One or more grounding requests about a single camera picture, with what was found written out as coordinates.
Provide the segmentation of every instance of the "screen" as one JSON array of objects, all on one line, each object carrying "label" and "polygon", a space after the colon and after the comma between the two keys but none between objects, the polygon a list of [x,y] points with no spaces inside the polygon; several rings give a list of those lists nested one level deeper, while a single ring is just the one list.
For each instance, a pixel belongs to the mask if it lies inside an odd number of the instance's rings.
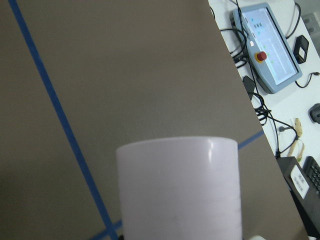
[{"label": "screen", "polygon": [[259,50],[267,55],[265,63],[270,69],[275,84],[279,85],[295,75],[298,70],[268,10],[260,8],[243,12],[242,15]]}]

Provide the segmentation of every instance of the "white label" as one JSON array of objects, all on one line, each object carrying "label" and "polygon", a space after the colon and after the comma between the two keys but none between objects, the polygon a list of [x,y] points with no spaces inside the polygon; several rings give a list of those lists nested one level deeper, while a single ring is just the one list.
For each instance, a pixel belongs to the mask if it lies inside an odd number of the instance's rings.
[{"label": "white label", "polygon": [[299,49],[299,55],[303,58],[303,59],[305,59],[305,51],[302,49],[302,47],[300,47],[300,49]]},{"label": "white label", "polygon": [[290,177],[293,181],[293,184],[298,191],[298,193],[301,195],[302,199],[305,199],[306,194],[309,190],[309,185],[304,178],[304,176],[301,174],[299,168],[297,165],[294,165]]}]

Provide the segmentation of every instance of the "red button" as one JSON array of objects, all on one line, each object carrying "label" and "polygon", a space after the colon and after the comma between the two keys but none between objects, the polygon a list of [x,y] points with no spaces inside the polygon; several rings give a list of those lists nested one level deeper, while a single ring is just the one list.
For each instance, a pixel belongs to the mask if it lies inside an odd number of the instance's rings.
[{"label": "red button", "polygon": [[262,62],[267,59],[267,54],[264,51],[261,51],[256,55],[256,58]]}]

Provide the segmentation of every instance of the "gray surface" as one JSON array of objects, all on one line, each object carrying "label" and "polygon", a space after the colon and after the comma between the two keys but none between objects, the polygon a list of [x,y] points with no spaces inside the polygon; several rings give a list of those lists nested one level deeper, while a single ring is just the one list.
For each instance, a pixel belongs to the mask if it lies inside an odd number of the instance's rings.
[{"label": "gray surface", "polygon": [[[192,135],[242,142],[261,130],[207,1],[18,3],[113,222],[117,147]],[[0,4],[1,228],[11,239],[88,239],[102,221],[9,4]],[[281,209],[277,196],[269,201]]]},{"label": "gray surface", "polygon": [[307,233],[263,135],[239,151],[243,237],[307,240]]}]

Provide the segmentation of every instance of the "cup rim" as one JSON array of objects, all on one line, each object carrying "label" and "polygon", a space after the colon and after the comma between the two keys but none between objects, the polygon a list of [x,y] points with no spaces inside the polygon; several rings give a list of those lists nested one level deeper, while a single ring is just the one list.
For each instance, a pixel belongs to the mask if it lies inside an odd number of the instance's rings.
[{"label": "cup rim", "polygon": [[237,141],[235,141],[234,139],[228,138],[228,137],[222,137],[222,136],[174,136],[174,137],[161,137],[161,138],[153,138],[153,139],[131,142],[118,147],[116,149],[116,152],[121,151],[124,148],[129,148],[137,145],[144,145],[149,143],[165,142],[165,141],[167,142],[167,141],[194,140],[194,139],[203,139],[203,140],[212,139],[212,140],[224,140],[224,141],[227,140],[238,145]]}]

